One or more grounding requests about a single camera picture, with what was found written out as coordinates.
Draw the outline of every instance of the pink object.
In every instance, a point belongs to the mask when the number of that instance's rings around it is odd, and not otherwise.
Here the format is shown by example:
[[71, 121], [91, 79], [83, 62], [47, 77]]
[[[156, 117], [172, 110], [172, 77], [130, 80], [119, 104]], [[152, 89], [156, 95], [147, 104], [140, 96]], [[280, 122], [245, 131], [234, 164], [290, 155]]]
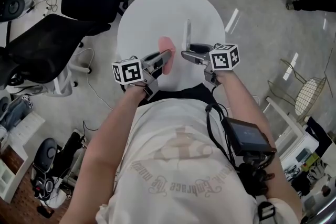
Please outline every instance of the pink object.
[[176, 47], [172, 40], [169, 37], [160, 37], [159, 38], [159, 52], [164, 52], [166, 50], [170, 50], [172, 52], [172, 56], [169, 61], [162, 68], [162, 73], [168, 75], [173, 68], [174, 56], [176, 53]]

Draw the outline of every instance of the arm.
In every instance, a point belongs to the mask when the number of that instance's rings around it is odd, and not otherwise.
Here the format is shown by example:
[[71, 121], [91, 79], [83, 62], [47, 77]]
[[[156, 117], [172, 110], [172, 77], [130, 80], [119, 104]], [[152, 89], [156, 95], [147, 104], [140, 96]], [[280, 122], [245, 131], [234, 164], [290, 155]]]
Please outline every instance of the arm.
[[119, 101], [91, 140], [82, 162], [69, 209], [61, 224], [96, 223], [102, 204], [113, 195], [115, 172], [121, 162], [133, 118], [145, 97], [142, 87], [132, 87]]
[[[267, 136], [270, 145], [275, 147], [268, 120], [236, 74], [233, 71], [218, 72], [217, 76], [218, 81], [224, 86], [233, 117], [256, 124]], [[274, 179], [266, 181], [269, 189], [266, 195], [267, 198], [278, 198], [285, 201], [294, 210], [300, 222], [302, 204], [298, 194], [286, 180], [278, 154], [276, 154], [272, 163], [266, 167], [265, 171], [275, 174]]]

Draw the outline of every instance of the wire chair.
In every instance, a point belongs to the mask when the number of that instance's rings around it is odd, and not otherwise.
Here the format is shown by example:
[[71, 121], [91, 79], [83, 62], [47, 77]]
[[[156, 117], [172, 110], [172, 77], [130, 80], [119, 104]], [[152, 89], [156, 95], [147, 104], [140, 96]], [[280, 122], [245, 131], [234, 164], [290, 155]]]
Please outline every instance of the wire chair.
[[[283, 60], [283, 59], [281, 59], [281, 61], [293, 70], [295, 78], [300, 83], [302, 83], [302, 87], [295, 98], [289, 95], [281, 87], [279, 87], [278, 85], [268, 80], [269, 90], [274, 96], [294, 106], [295, 113], [297, 116], [299, 116], [297, 121], [301, 121], [308, 114], [308, 112], [312, 109], [316, 100], [320, 96], [323, 90], [323, 87], [325, 85], [326, 77], [322, 79], [317, 78], [317, 77], [312, 77], [311, 79], [307, 81], [302, 75], [300, 75], [297, 71], [295, 71], [294, 67], [288, 61]], [[284, 96], [275, 94], [274, 87], [280, 90], [284, 94]]]

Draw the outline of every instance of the concrete floor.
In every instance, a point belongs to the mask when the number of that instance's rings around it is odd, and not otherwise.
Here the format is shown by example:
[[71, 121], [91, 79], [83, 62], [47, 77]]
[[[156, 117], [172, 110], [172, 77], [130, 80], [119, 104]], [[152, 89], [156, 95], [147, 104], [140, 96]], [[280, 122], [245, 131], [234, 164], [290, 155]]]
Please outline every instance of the concrete floor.
[[[224, 26], [229, 22], [234, 10], [239, 10], [231, 30], [226, 35], [226, 41], [239, 45], [241, 63], [235, 71], [249, 91], [260, 97], [261, 106], [265, 106], [265, 97], [269, 95], [267, 80], [275, 80], [285, 73], [286, 68], [279, 61], [281, 58], [291, 61], [297, 52], [299, 54], [297, 71], [307, 79], [324, 76], [323, 71], [334, 45], [336, 31], [334, 14], [287, 11], [286, 0], [209, 1], [217, 9]], [[15, 38], [40, 20], [45, 7], [41, 4], [37, 10], [14, 21], [11, 38]], [[92, 47], [96, 52], [92, 63], [93, 72], [89, 75], [90, 83], [111, 107], [114, 107], [122, 95], [119, 85], [113, 79], [111, 69], [111, 59], [117, 48], [119, 21], [118, 16], [112, 23], [110, 31], [84, 39], [85, 47]], [[84, 52], [80, 61], [88, 62], [90, 57], [90, 51]], [[327, 74], [333, 93], [336, 95], [335, 65], [336, 56], [333, 54]], [[83, 120], [89, 128], [96, 129], [110, 112], [110, 109], [88, 87], [86, 75], [75, 73], [75, 77], [79, 87], [74, 89], [71, 96], [32, 97], [35, 110], [47, 120], [45, 131], [60, 144], [66, 141], [73, 129], [82, 130]], [[287, 82], [280, 80], [280, 84], [292, 93], [297, 94], [300, 89], [300, 84], [293, 79], [293, 75]], [[225, 97], [220, 94], [216, 89], [215, 97], [227, 105]], [[336, 121], [333, 121], [336, 115], [335, 103], [336, 98], [331, 97], [329, 87], [326, 85], [312, 114], [327, 131], [336, 129]], [[295, 114], [286, 104], [281, 103], [281, 106], [287, 112]], [[91, 137], [93, 132], [87, 131], [87, 134]]]

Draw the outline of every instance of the table top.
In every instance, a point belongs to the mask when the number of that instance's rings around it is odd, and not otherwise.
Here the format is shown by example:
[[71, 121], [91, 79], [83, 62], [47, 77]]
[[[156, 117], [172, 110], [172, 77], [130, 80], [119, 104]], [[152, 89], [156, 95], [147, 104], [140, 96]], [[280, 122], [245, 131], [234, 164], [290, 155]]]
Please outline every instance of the table top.
[[191, 20], [191, 42], [225, 43], [225, 29], [218, 12], [208, 0], [135, 0], [125, 11], [118, 29], [118, 54], [139, 59], [158, 51], [158, 39], [170, 37], [176, 46], [174, 65], [158, 78], [160, 90], [180, 91], [204, 81], [205, 66], [181, 56], [184, 23]]

